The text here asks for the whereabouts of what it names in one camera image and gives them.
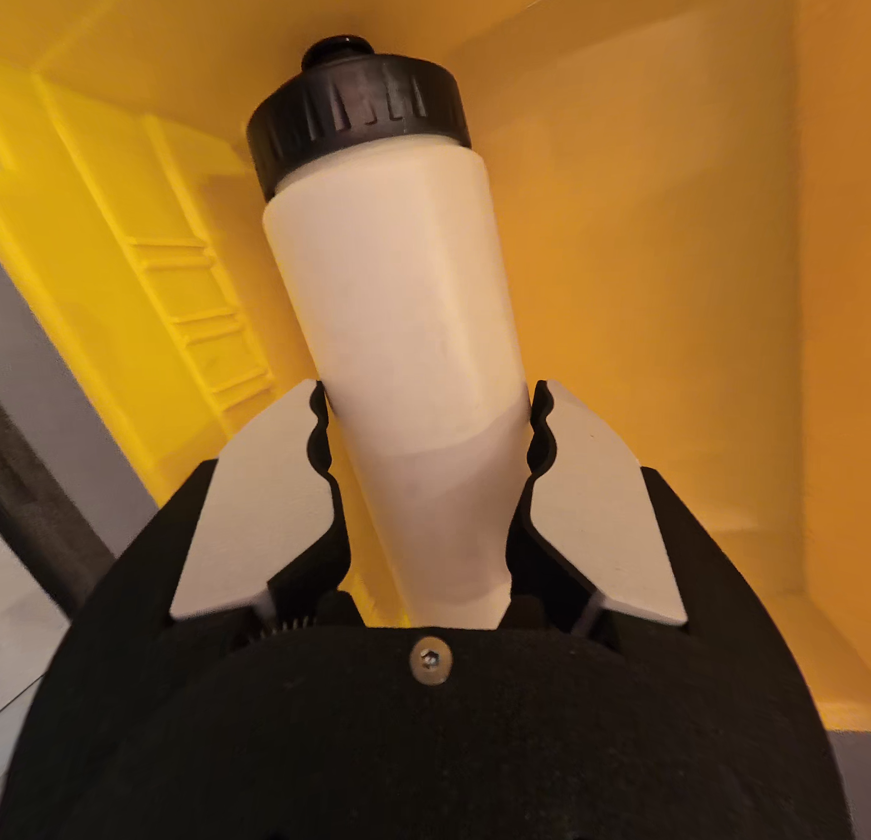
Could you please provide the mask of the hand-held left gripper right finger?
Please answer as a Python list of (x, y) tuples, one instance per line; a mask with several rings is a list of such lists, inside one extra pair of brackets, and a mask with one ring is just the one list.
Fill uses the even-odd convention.
[(507, 539), (507, 614), (529, 606), (563, 633), (590, 633), (605, 612), (684, 627), (643, 470), (626, 443), (555, 380), (537, 383), (530, 425), (529, 476)]

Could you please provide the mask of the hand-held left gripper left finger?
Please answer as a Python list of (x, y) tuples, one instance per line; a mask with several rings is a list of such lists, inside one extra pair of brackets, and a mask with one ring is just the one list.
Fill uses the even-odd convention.
[(331, 465), (325, 391), (305, 380), (220, 453), (172, 617), (249, 607), (267, 623), (313, 620), (351, 563)]

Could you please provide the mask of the white plastic bottle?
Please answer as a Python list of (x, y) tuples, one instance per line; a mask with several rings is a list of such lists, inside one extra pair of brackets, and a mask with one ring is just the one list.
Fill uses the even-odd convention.
[(530, 429), (484, 160), (362, 144), (283, 178), (263, 225), (409, 621), (496, 628)]

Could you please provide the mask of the yellow plastic bin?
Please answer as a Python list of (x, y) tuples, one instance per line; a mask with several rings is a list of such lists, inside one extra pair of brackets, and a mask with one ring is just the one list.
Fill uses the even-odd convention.
[(2, 270), (158, 504), (313, 374), (259, 224), (257, 104), (314, 41), (456, 76), (528, 380), (659, 469), (826, 725), (869, 656), (805, 515), (800, 0), (2, 0)]

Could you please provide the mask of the black bottle lid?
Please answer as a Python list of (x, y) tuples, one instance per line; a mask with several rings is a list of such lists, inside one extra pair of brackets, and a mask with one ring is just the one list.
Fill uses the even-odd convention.
[(472, 147), (462, 95), (443, 66), (377, 53), (356, 35), (315, 42), (300, 72), (261, 102), (245, 137), (270, 202), (282, 181), (346, 149), (403, 137), (447, 138)]

